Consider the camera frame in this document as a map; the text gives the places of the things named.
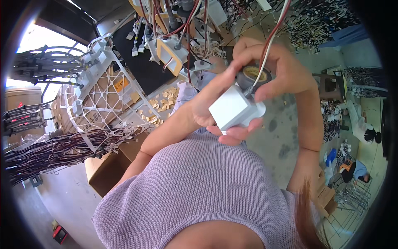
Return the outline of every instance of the cardboard box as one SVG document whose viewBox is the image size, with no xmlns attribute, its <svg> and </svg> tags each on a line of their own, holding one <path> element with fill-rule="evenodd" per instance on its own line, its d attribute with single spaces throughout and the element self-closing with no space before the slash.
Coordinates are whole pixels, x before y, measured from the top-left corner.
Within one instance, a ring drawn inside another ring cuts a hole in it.
<svg viewBox="0 0 398 249">
<path fill-rule="evenodd" d="M 318 192 L 318 204 L 321 207 L 326 207 L 329 201 L 334 197 L 335 191 L 332 188 L 327 186 L 323 186 L 322 189 Z"/>
<path fill-rule="evenodd" d="M 143 132 L 137 135 L 135 140 L 130 139 L 129 143 L 122 143 L 119 146 L 119 153 L 112 152 L 101 159 L 85 160 L 88 184 L 101 197 L 104 197 L 119 182 L 131 162 L 134 161 L 147 136 L 148 133 Z"/>
<path fill-rule="evenodd" d="M 318 193 L 319 193 L 321 188 L 326 183 L 326 178 L 325 178 L 325 172 L 322 170 L 322 168 L 318 166 L 317 169 L 318 169 L 318 184 L 316 186 L 316 189 L 318 190 Z"/>
<path fill-rule="evenodd" d="M 325 207 L 318 207 L 318 210 L 321 213 L 321 215 L 328 218 L 330 216 L 330 214 L 333 213 L 334 210 L 336 210 L 337 206 L 338 206 L 338 204 L 334 200 L 334 196 L 333 196 L 332 199 L 328 202 L 328 204 Z"/>
</svg>

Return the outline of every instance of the lavender knit sweater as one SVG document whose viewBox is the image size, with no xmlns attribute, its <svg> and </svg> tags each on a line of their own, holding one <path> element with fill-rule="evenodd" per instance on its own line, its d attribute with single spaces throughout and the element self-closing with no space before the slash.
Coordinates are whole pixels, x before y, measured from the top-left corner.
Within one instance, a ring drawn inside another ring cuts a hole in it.
<svg viewBox="0 0 398 249">
<path fill-rule="evenodd" d="M 294 208 L 295 195 L 278 188 L 257 154 L 205 132 L 159 151 L 103 198 L 93 223 L 107 248 L 164 248 L 185 227 L 209 220 L 243 224 L 267 249 L 293 248 Z"/>
</svg>

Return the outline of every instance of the hand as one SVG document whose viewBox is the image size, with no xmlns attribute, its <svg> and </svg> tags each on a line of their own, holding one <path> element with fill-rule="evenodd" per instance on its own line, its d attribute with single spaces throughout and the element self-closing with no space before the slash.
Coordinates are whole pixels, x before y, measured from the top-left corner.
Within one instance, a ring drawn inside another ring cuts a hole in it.
<svg viewBox="0 0 398 249">
<path fill-rule="evenodd" d="M 262 118 L 253 119 L 248 127 L 231 127 L 222 135 L 221 130 L 214 126 L 215 121 L 209 112 L 209 107 L 235 82 L 235 75 L 241 69 L 241 65 L 232 62 L 221 74 L 217 75 L 210 83 L 198 93 L 188 104 L 191 107 L 193 120 L 201 127 L 219 137 L 219 142 L 227 145 L 239 145 L 248 134 L 262 125 Z"/>
<path fill-rule="evenodd" d="M 245 66 L 252 60 L 259 60 L 263 47 L 264 44 L 257 40 L 241 38 L 234 47 L 234 62 Z M 296 94 L 317 88 L 311 73 L 283 46 L 271 46 L 265 68 L 275 74 L 276 78 L 257 89 L 254 96 L 256 102 L 284 93 Z"/>
</svg>

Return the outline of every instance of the brown hair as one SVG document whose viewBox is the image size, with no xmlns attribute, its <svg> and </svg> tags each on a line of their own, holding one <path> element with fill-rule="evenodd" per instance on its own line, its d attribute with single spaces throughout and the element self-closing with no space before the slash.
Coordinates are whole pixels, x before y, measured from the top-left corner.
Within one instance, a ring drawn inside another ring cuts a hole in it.
<svg viewBox="0 0 398 249">
<path fill-rule="evenodd" d="M 311 190 L 310 181 L 305 179 L 304 185 L 296 199 L 295 213 L 296 229 L 300 237 L 297 248 L 306 249 L 331 249 L 325 235 L 325 228 L 318 230 L 313 222 L 311 214 Z"/>
</svg>

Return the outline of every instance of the stool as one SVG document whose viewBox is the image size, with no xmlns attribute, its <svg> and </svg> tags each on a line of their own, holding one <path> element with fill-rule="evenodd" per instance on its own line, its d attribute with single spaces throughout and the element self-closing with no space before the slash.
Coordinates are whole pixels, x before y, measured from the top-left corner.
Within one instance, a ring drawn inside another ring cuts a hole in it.
<svg viewBox="0 0 398 249">
<path fill-rule="evenodd" d="M 313 73 L 312 76 L 320 77 L 319 98 L 320 99 L 337 99 L 341 103 L 345 101 L 344 80 L 342 76 L 323 75 Z M 336 80 L 336 91 L 327 92 L 325 89 L 326 79 Z"/>
</svg>

